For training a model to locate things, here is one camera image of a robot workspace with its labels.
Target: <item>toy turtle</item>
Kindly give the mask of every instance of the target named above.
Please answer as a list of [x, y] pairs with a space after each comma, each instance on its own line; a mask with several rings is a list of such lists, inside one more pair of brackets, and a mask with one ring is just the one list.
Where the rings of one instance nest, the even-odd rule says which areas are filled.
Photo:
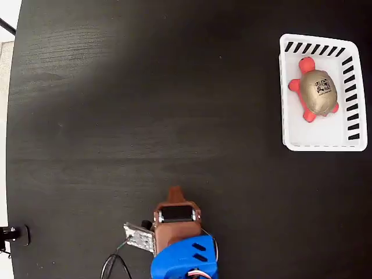
[[305, 112], [303, 118], [312, 122], [317, 115], [327, 116], [338, 111], [337, 91], [331, 77], [326, 71], [315, 69], [311, 57], [300, 60], [301, 79], [291, 80], [289, 89], [300, 98]]

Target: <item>white basket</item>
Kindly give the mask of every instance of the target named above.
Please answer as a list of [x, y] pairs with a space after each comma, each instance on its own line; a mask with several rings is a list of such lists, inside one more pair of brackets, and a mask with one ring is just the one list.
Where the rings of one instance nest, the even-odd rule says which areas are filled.
[[[289, 90], [300, 78], [299, 61], [311, 56], [316, 69], [325, 70], [337, 89], [339, 110], [317, 116], [312, 123], [303, 117], [297, 93]], [[349, 41], [295, 34], [280, 38], [280, 86], [283, 144], [292, 151], [363, 151], [367, 147], [366, 104], [359, 52]]]

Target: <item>dark wooden surface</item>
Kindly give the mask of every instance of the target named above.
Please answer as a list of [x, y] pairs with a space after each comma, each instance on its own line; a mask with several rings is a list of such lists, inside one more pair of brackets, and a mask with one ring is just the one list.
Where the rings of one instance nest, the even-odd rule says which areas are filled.
[[[355, 42], [372, 123], [371, 6], [245, 2], [23, 1], [6, 178], [33, 243], [12, 247], [16, 279], [98, 278], [175, 184], [221, 278], [372, 277], [372, 148], [290, 152], [278, 72], [284, 33]], [[149, 253], [122, 255], [149, 278]]]

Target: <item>turtle shell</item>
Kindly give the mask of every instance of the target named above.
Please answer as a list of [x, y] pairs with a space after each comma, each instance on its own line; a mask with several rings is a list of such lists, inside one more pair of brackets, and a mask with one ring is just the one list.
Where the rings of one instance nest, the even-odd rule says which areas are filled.
[[301, 78], [301, 95], [316, 115], [327, 115], [337, 103], [336, 86], [326, 71], [309, 71]]

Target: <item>red turtle leg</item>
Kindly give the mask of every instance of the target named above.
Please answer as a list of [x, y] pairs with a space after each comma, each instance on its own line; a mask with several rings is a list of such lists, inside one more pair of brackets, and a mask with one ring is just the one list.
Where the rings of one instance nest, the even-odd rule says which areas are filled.
[[307, 122], [313, 122], [314, 119], [316, 118], [316, 114], [312, 113], [308, 108], [305, 109], [305, 112], [303, 113], [303, 118]]
[[336, 113], [338, 111], [339, 105], [336, 103], [335, 107], [333, 108], [332, 112]]
[[295, 92], [300, 91], [300, 80], [291, 80], [288, 85], [289, 89]]

